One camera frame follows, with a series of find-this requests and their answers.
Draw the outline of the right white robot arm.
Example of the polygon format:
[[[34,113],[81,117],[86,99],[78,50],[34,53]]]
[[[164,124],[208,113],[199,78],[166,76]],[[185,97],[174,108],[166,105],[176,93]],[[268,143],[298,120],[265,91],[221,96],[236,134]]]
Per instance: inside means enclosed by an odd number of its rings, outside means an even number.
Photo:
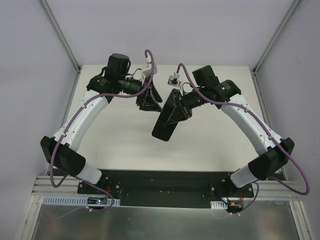
[[[286,165],[295,146],[290,138],[282,138],[264,123],[250,108],[239,87],[232,80],[219,81],[210,65],[192,73],[192,91],[181,93],[173,89],[167,98],[152,135],[168,141],[179,122],[192,117],[194,108],[212,104],[230,117],[253,145],[257,157],[233,172],[225,187],[240,189],[255,181],[270,178]]]

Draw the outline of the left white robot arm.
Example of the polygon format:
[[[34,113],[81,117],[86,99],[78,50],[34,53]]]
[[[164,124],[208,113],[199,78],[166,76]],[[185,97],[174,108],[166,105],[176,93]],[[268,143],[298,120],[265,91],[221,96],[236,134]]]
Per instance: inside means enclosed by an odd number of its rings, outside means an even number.
[[[57,168],[68,176],[97,185],[103,179],[102,172],[90,165],[78,149],[101,111],[114,98],[136,98],[135,103],[141,111],[162,111],[160,103],[163,100],[153,83],[157,73],[154,57],[150,50],[146,50],[144,55],[146,67],[141,70],[141,78],[135,79],[129,73],[130,58],[113,53],[101,72],[90,79],[71,118],[52,137],[41,139],[40,146],[51,169]]]

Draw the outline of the phone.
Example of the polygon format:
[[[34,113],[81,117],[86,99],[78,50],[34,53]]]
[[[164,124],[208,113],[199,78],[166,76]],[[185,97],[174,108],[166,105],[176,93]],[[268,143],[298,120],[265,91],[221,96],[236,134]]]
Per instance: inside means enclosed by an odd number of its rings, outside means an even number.
[[[151,135],[153,137],[164,142],[170,140],[182,116],[181,106],[179,105],[180,96],[181,92],[178,89],[173,89],[169,94],[152,130]]]

